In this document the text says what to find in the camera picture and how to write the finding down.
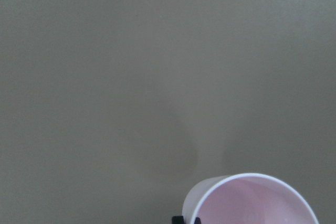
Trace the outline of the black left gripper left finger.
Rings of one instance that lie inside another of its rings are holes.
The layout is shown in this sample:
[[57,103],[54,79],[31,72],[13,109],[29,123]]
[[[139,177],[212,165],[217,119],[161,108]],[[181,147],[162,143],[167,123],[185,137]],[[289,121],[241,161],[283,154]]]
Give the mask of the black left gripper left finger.
[[173,216],[171,219],[171,224],[184,224],[183,216]]

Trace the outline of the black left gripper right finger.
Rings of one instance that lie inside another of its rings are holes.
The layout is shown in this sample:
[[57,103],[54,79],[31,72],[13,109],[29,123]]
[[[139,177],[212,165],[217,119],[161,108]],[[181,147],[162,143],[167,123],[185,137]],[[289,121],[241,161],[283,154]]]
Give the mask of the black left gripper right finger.
[[200,217],[195,218],[194,224],[202,224],[202,221],[201,221]]

